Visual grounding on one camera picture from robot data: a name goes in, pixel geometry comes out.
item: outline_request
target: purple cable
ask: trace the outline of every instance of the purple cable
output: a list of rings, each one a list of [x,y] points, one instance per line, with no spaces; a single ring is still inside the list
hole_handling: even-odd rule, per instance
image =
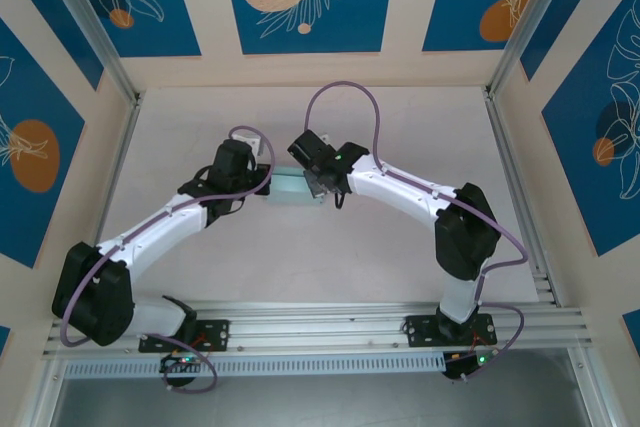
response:
[[[396,172],[393,172],[392,170],[386,170],[384,166],[382,165],[382,162],[380,161],[380,158],[378,157],[378,139],[380,137],[380,106],[378,105],[378,102],[376,101],[375,97],[373,96],[373,94],[363,85],[360,85],[356,82],[351,82],[349,80],[339,80],[337,82],[331,82],[330,84],[325,85],[324,87],[322,87],[320,90],[318,90],[313,97],[311,97],[311,100],[309,101],[309,105],[307,107],[307,113],[305,115],[304,118],[304,130],[306,131],[309,128],[309,120],[311,118],[311,109],[313,108],[316,100],[318,99],[318,97],[320,97],[320,95],[325,92],[326,90],[332,88],[332,87],[338,87],[338,86],[347,86],[347,87],[355,87],[356,89],[360,90],[361,92],[363,92],[371,101],[371,105],[373,106],[373,110],[375,112],[375,128],[373,131],[373,160],[376,163],[376,166],[380,169],[381,172],[384,172],[386,175],[388,175],[389,177],[393,177],[394,179],[397,179],[401,182],[404,182],[408,185],[411,185],[412,187],[415,187],[417,189],[423,190],[424,192],[428,193],[429,195],[433,195],[434,193],[434,189],[432,189],[429,186],[423,185],[419,182],[415,182],[414,180],[408,179],[405,176],[398,174]],[[524,248],[524,246],[522,245],[522,243],[515,238],[515,236],[513,234],[511,234],[511,232],[509,232],[508,230],[506,230],[504,227],[502,227],[500,224],[498,224],[495,220],[493,220],[491,217],[487,216],[486,214],[480,212],[478,209],[465,204],[464,202],[461,202],[460,200],[451,197],[449,195],[443,194],[438,192],[437,193],[438,197],[443,198],[444,200],[446,200],[447,202],[456,205],[464,210],[466,210],[467,212],[475,215],[476,217],[478,217],[479,219],[483,220],[484,222],[486,222],[487,224],[489,224],[491,227],[493,227],[495,230],[497,230],[498,232],[500,232],[502,235],[504,235],[513,245],[516,249],[518,249],[518,251],[520,252],[520,254],[522,255],[522,257],[520,259],[515,259],[515,260],[508,260],[508,261],[504,261],[504,262],[497,262],[495,264],[489,265],[487,267],[485,267],[484,269],[482,269],[482,272],[480,273],[480,278],[478,279],[478,286],[476,288],[476,293],[474,296],[474,300],[476,302],[479,302],[480,300],[480,295],[482,294],[482,289],[484,287],[484,279],[486,277],[486,275],[491,272],[492,270],[495,269],[499,269],[502,267],[509,267],[509,266],[515,266],[515,265],[521,265],[526,263],[529,260],[529,254],[527,253],[527,249]],[[520,315],[520,327],[518,328],[518,330],[516,331],[515,335],[505,344],[504,348],[500,351],[500,353],[498,355],[496,355],[487,365],[489,365],[490,363],[492,363],[493,361],[495,361],[495,359],[497,359],[499,356],[502,355],[503,352],[509,350],[509,347],[511,347],[511,345],[513,345],[513,343],[518,339],[518,336],[520,335],[520,333],[522,332],[522,329],[524,328],[524,314],[522,313],[522,311],[520,309],[518,309],[517,307],[511,306],[511,305],[507,305],[507,304],[497,304],[497,303],[482,303],[482,305],[488,306],[488,307],[498,307],[498,308],[503,308],[503,309],[508,309],[508,310],[513,310],[514,312],[518,313],[518,315]],[[469,376],[467,376],[467,378],[473,377],[474,374],[471,374]]]
[[[509,339],[509,341],[504,345],[504,347],[495,355],[495,357],[493,357],[489,362],[487,362],[483,367],[487,367],[489,365],[492,365],[496,360],[498,360],[500,357],[502,357],[508,350],[509,348],[516,342],[516,340],[518,340],[518,337],[520,337],[520,334],[522,333],[522,331],[524,330],[524,313],[517,307],[513,306],[513,305],[508,305],[508,304],[501,304],[501,303],[497,303],[497,302],[482,302],[482,304],[484,307],[493,307],[493,308],[498,308],[498,309],[506,309],[506,310],[512,310],[513,312],[515,312],[516,314],[518,314],[518,316],[520,317],[520,325],[518,325],[518,328],[516,329],[516,333],[513,334],[513,337],[511,337]],[[446,363],[449,362],[455,362],[458,360],[463,360],[463,359],[468,359],[469,357],[475,357],[475,353],[473,354],[467,354],[467,355],[463,355],[462,357],[458,358],[458,359],[449,359],[446,361]],[[462,381],[467,381],[473,377],[475,377],[476,375],[478,375],[481,371],[483,370],[483,368],[480,368],[474,372],[471,372],[469,375],[466,375],[462,378],[460,378],[459,380]]]
[[[179,340],[172,339],[171,337],[166,337],[160,334],[147,334],[147,335],[149,337],[154,337],[156,339],[163,340],[164,342],[173,344],[176,347],[180,347],[182,350],[187,350],[191,352],[196,357],[198,357],[204,365],[209,367],[209,370],[211,370],[211,373],[213,374],[213,380],[211,380],[211,383],[202,389],[184,389],[179,387],[173,387],[172,385],[169,384],[169,373],[173,369],[175,369],[176,366],[180,366],[180,364],[176,362],[175,364],[171,365],[167,370],[165,370],[164,375],[162,376],[162,381],[164,382],[164,385],[167,386],[167,389],[171,390],[171,392],[176,392],[177,394],[205,394],[207,392],[211,392],[213,389],[216,388],[216,384],[218,383],[218,373],[216,372],[216,369],[211,363],[211,361],[209,360],[209,358],[204,356],[202,352],[198,352],[196,349],[194,349],[190,345],[185,344],[184,342],[180,342]]]
[[[136,230],[131,232],[124,239],[122,239],[122,246],[124,246],[124,245],[128,244],[129,242],[131,242],[134,238],[136,238],[142,232],[144,232],[148,228],[152,227],[156,223],[160,222],[165,217],[167,217],[167,216],[169,216],[169,215],[173,214],[174,212],[177,212],[177,211],[179,211],[181,209],[184,209],[185,207],[188,207],[190,205],[197,204],[197,203],[200,203],[200,202],[210,201],[210,200],[240,199],[240,198],[243,198],[243,197],[246,197],[248,195],[251,195],[251,194],[254,194],[254,193],[258,192],[265,185],[267,185],[267,182],[269,182],[269,179],[273,175],[273,169],[275,168],[275,162],[276,162],[276,155],[275,155],[275,152],[273,150],[273,146],[271,145],[271,142],[269,142],[269,139],[267,139],[267,137],[262,132],[260,132],[257,129],[254,129],[253,127],[249,127],[249,126],[246,126],[246,125],[240,125],[238,127],[234,127],[233,129],[231,129],[229,131],[229,137],[231,138],[231,136],[235,132],[237,132],[238,130],[248,130],[250,132],[253,132],[254,134],[259,135],[262,138],[262,140],[264,141],[264,143],[266,144],[267,148],[269,149],[269,154],[271,155],[271,166],[269,167],[269,172],[267,173],[267,176],[264,178],[264,180],[262,182],[260,182],[260,184],[258,184],[257,187],[254,187],[253,189],[248,190],[246,192],[239,192],[237,194],[206,195],[206,196],[203,196],[203,197],[199,197],[199,198],[188,200],[186,202],[182,202],[181,204],[178,204],[175,207],[173,207],[171,212],[167,212],[166,210],[162,211],[161,213],[159,213],[155,217],[151,218],[150,220],[148,220],[147,222],[142,224]],[[71,314],[72,314],[73,309],[75,308],[75,306],[76,306],[76,304],[78,302],[78,299],[80,299],[80,296],[82,295],[82,292],[87,287],[87,285],[89,285],[89,282],[91,282],[91,280],[95,277],[95,275],[100,271],[102,266],[107,262],[107,260],[109,260],[118,251],[119,248],[120,247],[117,246],[117,245],[112,247],[106,254],[104,254],[100,258],[100,260],[98,260],[98,262],[96,262],[96,264],[89,270],[89,272],[87,272],[87,275],[85,275],[84,278],[80,281],[80,283],[78,284],[78,287],[73,292],[73,295],[71,296],[71,299],[69,299],[69,303],[67,304],[67,308],[65,309],[64,315],[62,316],[62,323],[60,324],[60,342],[62,342],[62,345],[64,345],[65,347],[77,347],[77,346],[82,345],[82,344],[84,344],[84,343],[89,341],[88,337],[85,337],[85,338],[80,339],[80,340],[75,341],[75,342],[69,340],[68,329],[69,329],[69,321],[71,319]]]

